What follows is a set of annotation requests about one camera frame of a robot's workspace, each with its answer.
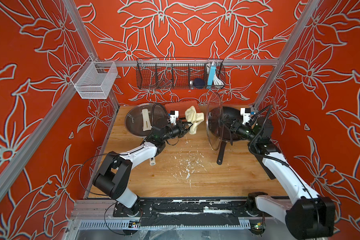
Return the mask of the cream yellow cloth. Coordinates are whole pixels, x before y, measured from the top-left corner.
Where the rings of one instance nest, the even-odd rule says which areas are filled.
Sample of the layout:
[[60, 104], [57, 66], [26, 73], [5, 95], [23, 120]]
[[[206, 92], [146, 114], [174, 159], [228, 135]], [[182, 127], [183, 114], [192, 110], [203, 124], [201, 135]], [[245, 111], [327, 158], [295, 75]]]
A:
[[189, 134], [195, 135], [197, 133], [198, 125], [205, 120], [204, 113], [198, 113], [196, 108], [194, 106], [191, 106], [185, 111], [185, 117], [187, 122], [190, 122], [192, 124], [190, 126]]

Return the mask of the glass lid with white handle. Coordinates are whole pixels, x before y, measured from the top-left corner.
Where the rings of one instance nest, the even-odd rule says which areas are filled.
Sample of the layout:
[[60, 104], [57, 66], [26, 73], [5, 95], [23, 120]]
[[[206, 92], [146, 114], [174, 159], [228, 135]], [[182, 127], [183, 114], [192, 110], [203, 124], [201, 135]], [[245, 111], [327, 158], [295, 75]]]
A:
[[129, 133], [145, 138], [151, 132], [152, 126], [162, 128], [168, 124], [169, 117], [162, 107], [156, 106], [152, 117], [153, 106], [153, 103], [140, 104], [127, 113], [125, 127]]

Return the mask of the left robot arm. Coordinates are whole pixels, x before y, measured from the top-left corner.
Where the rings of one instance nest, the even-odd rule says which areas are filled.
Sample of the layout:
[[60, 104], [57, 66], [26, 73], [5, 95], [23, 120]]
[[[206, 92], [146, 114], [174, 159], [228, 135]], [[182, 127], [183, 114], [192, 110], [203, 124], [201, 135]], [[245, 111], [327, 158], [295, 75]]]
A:
[[168, 140], [184, 137], [192, 126], [192, 123], [181, 120], [175, 125], [154, 126], [139, 147], [120, 154], [109, 152], [93, 178], [93, 185], [112, 200], [135, 211], [140, 197], [128, 188], [133, 168], [158, 156]]

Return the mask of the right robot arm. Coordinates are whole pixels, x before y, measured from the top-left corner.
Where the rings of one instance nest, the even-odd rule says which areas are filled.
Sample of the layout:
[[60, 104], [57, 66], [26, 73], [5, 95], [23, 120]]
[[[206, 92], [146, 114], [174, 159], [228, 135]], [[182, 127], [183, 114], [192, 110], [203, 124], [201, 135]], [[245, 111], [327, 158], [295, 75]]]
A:
[[254, 193], [248, 211], [265, 212], [287, 226], [290, 234], [298, 240], [331, 237], [334, 234], [335, 204], [329, 197], [322, 197], [311, 188], [287, 162], [285, 156], [271, 141], [272, 121], [258, 118], [251, 126], [239, 119], [221, 118], [218, 126], [248, 140], [251, 154], [271, 172], [290, 199], [284, 204], [266, 194]]

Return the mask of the glass lid with black handle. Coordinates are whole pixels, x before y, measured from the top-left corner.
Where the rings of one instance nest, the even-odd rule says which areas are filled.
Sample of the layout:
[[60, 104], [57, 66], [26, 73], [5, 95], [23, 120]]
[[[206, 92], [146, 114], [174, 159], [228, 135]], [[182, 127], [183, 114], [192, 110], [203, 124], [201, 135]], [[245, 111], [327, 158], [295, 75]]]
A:
[[207, 104], [206, 130], [210, 147], [214, 151], [220, 148], [223, 140], [223, 116], [222, 98], [218, 93], [212, 93]]

